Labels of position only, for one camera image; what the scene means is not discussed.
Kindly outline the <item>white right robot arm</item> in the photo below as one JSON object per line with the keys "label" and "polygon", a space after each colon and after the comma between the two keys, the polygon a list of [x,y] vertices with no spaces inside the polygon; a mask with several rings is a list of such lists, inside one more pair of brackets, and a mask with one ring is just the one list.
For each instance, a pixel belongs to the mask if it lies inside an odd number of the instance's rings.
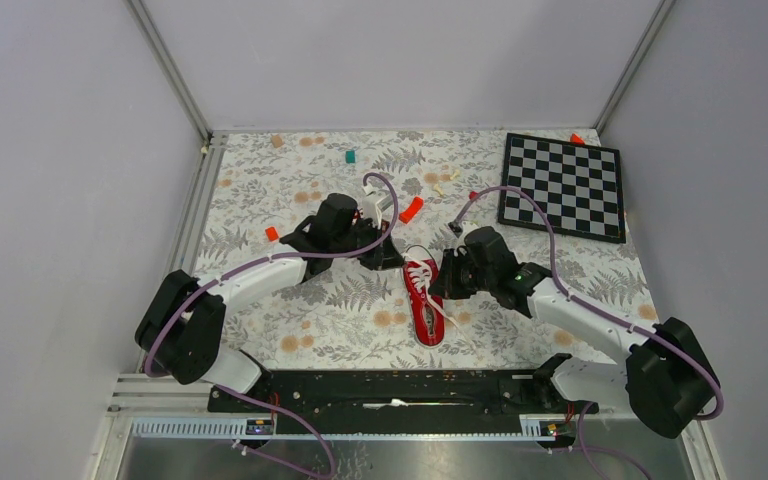
{"label": "white right robot arm", "polygon": [[674,439],[719,394],[720,382],[691,327],[671,317],[644,325],[594,299],[564,290],[550,269],[520,262],[491,227],[474,229],[444,252],[433,296],[490,294],[500,307],[554,325],[609,357],[556,355],[533,386],[535,402],[557,412],[570,401],[631,411],[651,431]]}

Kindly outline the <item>red canvas sneaker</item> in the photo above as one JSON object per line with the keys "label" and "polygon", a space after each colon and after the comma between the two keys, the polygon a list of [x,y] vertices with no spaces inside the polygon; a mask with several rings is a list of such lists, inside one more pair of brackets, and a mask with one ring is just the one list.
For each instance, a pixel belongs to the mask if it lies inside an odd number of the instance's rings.
{"label": "red canvas sneaker", "polygon": [[416,339],[427,348],[436,348],[445,339],[446,325],[452,323],[456,326],[454,318],[443,308],[443,299],[430,293],[439,267],[431,252],[418,244],[407,246],[402,256],[405,260],[402,277],[408,292]]}

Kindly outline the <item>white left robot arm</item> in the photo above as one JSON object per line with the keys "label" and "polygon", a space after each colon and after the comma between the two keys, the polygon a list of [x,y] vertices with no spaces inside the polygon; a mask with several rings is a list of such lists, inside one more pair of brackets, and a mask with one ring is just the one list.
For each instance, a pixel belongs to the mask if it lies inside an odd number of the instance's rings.
{"label": "white left robot arm", "polygon": [[135,332],[146,353],[145,373],[169,375],[182,385],[206,381],[230,388],[242,408],[261,409],[271,388],[261,377],[265,369],[223,342],[226,319],[265,296],[313,279],[339,258],[356,259],[369,270],[400,267],[403,260],[390,239],[394,223],[385,218],[387,212],[399,212],[392,194],[370,190],[356,201],[331,193],[264,257],[213,277],[169,273]]}

